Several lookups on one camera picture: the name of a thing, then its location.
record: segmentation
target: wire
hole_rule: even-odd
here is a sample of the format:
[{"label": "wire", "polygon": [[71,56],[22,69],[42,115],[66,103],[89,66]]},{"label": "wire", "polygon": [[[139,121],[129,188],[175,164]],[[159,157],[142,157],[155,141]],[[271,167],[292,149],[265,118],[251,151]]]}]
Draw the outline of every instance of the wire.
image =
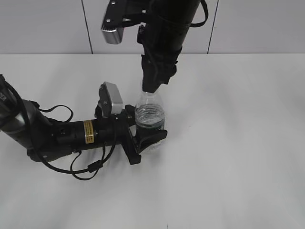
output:
[{"label": "wire", "polygon": [[[75,160],[81,155],[81,151],[79,151],[79,152],[77,152],[77,153],[79,153],[79,154],[76,156],[76,158],[72,161],[72,163],[71,163],[71,165],[70,165],[70,171],[71,171],[71,172],[73,172],[73,164],[74,164]],[[74,173],[72,173],[72,175],[73,175],[76,179],[78,179],[78,180],[91,180],[92,178],[95,177],[95,175],[98,173],[98,171],[99,171],[100,168],[102,167],[103,161],[104,161],[104,158],[105,158],[105,154],[106,154],[106,148],[105,148],[105,145],[104,145],[104,146],[103,146],[103,155],[102,155],[102,159],[101,159],[101,161],[100,161],[100,165],[99,165],[98,169],[95,171],[95,173],[93,174],[93,176],[88,177],[88,178],[82,178],[82,177],[77,176],[77,175],[74,174]]]},{"label": "wire", "polygon": [[38,108],[38,110],[41,111],[41,112],[44,112],[44,113],[49,113],[49,112],[52,112],[53,110],[55,110],[57,107],[61,107],[61,106],[67,108],[71,112],[70,117],[66,121],[57,121],[57,120],[52,119],[52,118],[48,118],[48,119],[49,119],[49,121],[52,121],[52,122],[68,123],[73,118],[74,113],[73,113],[73,111],[69,107],[67,107],[65,105],[57,105],[57,106],[54,106],[54,107],[52,107],[50,109],[47,109],[47,110],[43,110],[43,109],[39,109]]},{"label": "wire", "polygon": [[[17,93],[17,91],[8,83],[5,81],[5,84],[7,86],[7,88],[13,93],[13,95],[16,97],[17,99],[17,104],[18,106],[20,107],[20,111],[21,111],[21,115],[24,119],[24,123],[25,123],[25,127],[26,127],[26,130],[28,131],[29,135],[30,135],[30,140],[31,140],[31,143],[32,143],[32,147],[33,147],[33,151],[34,153],[37,155],[37,157],[39,158],[39,160],[46,166],[48,167],[49,169],[52,169],[56,172],[59,172],[59,173],[65,173],[65,174],[81,174],[81,173],[86,173],[86,172],[89,172],[89,168],[87,169],[82,169],[82,170],[76,170],[76,171],[70,171],[70,170],[65,170],[65,169],[60,169],[60,168],[57,168],[57,167],[54,167],[52,166],[50,163],[48,163],[44,158],[43,156],[41,155],[41,153],[39,152],[39,150],[37,150],[36,148],[36,144],[35,144],[35,141],[33,139],[33,136],[32,136],[32,132],[31,132],[31,123],[30,123],[30,120],[29,120],[29,116],[28,116],[28,113],[27,113],[27,110],[25,108],[25,105],[20,97],[20,95]],[[114,129],[114,135],[115,135],[115,144],[116,144],[116,131]],[[112,146],[111,148],[111,151],[110,153],[107,155],[107,157],[104,159],[104,162],[106,162],[109,157],[111,156],[111,154],[113,153],[113,150],[114,150],[114,147],[115,145]]]},{"label": "wire", "polygon": [[209,17],[209,11],[208,11],[208,6],[206,4],[206,1],[205,0],[201,0],[200,2],[201,2],[201,5],[202,5],[202,8],[204,10],[205,20],[200,22],[200,23],[192,23],[191,27],[193,27],[193,28],[197,28],[197,27],[203,26],[206,23],[206,21],[208,20],[208,17]]}]

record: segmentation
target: yellow warning label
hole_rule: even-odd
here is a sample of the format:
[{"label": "yellow warning label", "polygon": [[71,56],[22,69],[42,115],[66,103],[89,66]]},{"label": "yellow warning label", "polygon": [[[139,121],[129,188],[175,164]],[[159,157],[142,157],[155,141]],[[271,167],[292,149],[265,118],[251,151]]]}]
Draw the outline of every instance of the yellow warning label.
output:
[{"label": "yellow warning label", "polygon": [[91,120],[84,121],[86,144],[94,143],[94,132]]}]

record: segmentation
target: clear plastic bottle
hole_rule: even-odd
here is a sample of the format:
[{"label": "clear plastic bottle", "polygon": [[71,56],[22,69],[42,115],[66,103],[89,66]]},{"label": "clear plastic bottle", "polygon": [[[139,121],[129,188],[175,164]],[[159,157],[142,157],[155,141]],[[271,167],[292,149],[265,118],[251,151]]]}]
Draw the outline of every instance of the clear plastic bottle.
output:
[{"label": "clear plastic bottle", "polygon": [[[136,104],[135,121],[140,128],[164,129],[165,112],[158,91],[155,93],[141,92],[140,99]],[[161,142],[151,145],[145,151],[155,151]]]}]

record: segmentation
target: white tiled wall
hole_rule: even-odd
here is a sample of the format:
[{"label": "white tiled wall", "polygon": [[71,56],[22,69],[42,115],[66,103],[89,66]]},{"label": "white tiled wall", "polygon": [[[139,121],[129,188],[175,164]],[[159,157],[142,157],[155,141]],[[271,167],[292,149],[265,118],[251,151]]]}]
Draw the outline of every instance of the white tiled wall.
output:
[{"label": "white tiled wall", "polygon": [[91,53],[81,0],[0,0],[0,54]]},{"label": "white tiled wall", "polygon": [[210,53],[305,52],[305,0],[220,0]]},{"label": "white tiled wall", "polygon": [[[123,41],[119,45],[109,45],[105,42],[99,28],[109,1],[84,0],[93,53],[142,53],[143,48],[136,42],[138,26],[124,30]],[[217,0],[207,0],[210,17],[200,28],[190,28],[183,44],[183,53],[207,53]],[[204,20],[204,12],[200,6],[194,22]]]},{"label": "white tiled wall", "polygon": [[[191,28],[183,53],[305,52],[304,0],[206,0],[206,25]],[[100,25],[108,0],[83,0],[94,54],[142,53],[138,26],[120,45],[107,44]],[[194,21],[203,20],[198,8]],[[0,54],[91,53],[82,0],[0,0]]]}]

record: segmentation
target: water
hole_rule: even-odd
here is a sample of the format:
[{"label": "water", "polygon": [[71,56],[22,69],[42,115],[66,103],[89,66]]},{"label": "water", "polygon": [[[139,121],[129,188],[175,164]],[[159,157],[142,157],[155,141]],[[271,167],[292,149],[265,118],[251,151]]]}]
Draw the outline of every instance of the water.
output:
[{"label": "water", "polygon": [[[165,114],[163,108],[158,104],[145,104],[137,107],[135,111],[136,124],[145,129],[163,130]],[[148,149],[156,149],[162,141],[157,142]]]}]

